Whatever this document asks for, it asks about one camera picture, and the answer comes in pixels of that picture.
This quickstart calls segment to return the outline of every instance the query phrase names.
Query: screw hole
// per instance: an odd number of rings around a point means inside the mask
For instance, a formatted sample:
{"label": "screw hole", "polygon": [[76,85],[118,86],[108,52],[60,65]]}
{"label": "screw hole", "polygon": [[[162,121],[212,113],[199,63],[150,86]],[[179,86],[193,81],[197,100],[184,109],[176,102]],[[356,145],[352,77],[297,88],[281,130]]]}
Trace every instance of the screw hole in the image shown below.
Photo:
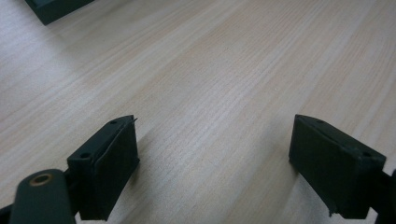
{"label": "screw hole", "polygon": [[51,174],[38,175],[33,178],[29,183],[33,187],[38,187],[47,184],[52,179]]}
{"label": "screw hole", "polygon": [[86,158],[89,158],[90,156],[91,156],[91,153],[85,152],[85,153],[82,153],[79,157],[82,159],[86,159]]}

